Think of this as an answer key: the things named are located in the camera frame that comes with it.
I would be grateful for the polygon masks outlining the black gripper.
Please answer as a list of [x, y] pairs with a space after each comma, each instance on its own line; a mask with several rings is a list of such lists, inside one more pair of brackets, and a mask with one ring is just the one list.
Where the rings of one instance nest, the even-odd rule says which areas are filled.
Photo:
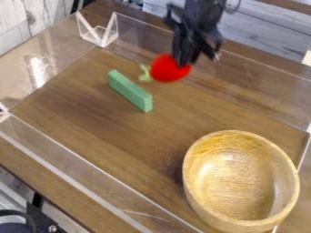
[[219, 60], [223, 35], [218, 24], [227, 0], [185, 0], [185, 7], [167, 3], [165, 22], [174, 30], [173, 57], [178, 66], [194, 64], [201, 54]]

